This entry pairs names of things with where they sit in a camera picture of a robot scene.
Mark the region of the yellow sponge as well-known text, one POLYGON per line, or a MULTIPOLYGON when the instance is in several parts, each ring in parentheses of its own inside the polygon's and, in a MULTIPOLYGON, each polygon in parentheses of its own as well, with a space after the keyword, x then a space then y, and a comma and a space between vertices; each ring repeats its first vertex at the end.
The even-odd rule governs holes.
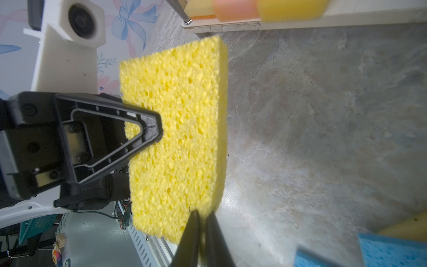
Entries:
POLYGON ((397 225, 382 229, 378 232, 378 235, 427 242, 427 212, 422 212, 397 225))
POLYGON ((120 63, 125 103, 160 114, 161 140, 130 160, 133 225, 178 244, 218 209, 228 156, 228 47, 212 36, 120 63))
POLYGON ((213 0, 188 0, 184 11, 189 17, 213 16, 213 6, 213 0))
POLYGON ((259 0, 257 9, 262 22, 309 21, 320 18, 329 0, 259 0))

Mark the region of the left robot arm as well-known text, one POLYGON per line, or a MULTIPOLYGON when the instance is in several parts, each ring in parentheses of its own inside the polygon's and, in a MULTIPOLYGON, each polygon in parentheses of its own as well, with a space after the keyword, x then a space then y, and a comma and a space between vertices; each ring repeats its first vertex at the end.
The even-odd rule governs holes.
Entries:
POLYGON ((104 93, 1 101, 1 227, 129 198, 121 169, 162 136, 159 113, 104 93))

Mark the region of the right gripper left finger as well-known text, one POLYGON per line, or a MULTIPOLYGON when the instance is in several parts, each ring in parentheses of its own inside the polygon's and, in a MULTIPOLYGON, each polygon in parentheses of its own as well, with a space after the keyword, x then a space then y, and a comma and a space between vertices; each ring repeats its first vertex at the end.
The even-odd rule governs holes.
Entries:
POLYGON ((197 267, 201 221, 197 210, 191 212, 170 267, 197 267))

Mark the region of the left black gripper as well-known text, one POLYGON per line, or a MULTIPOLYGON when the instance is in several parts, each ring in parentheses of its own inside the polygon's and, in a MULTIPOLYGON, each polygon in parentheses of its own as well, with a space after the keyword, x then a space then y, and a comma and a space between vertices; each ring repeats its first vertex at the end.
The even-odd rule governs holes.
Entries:
POLYGON ((1 207, 58 189, 55 208, 130 197, 129 160, 159 142, 159 113, 106 94, 21 92, 1 101, 1 207))

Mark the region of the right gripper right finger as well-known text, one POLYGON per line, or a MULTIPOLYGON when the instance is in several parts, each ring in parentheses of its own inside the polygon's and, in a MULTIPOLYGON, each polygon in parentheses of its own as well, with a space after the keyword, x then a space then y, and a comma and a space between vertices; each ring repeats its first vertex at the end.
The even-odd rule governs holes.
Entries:
POLYGON ((208 267, 236 267, 214 212, 206 219, 205 254, 208 267))

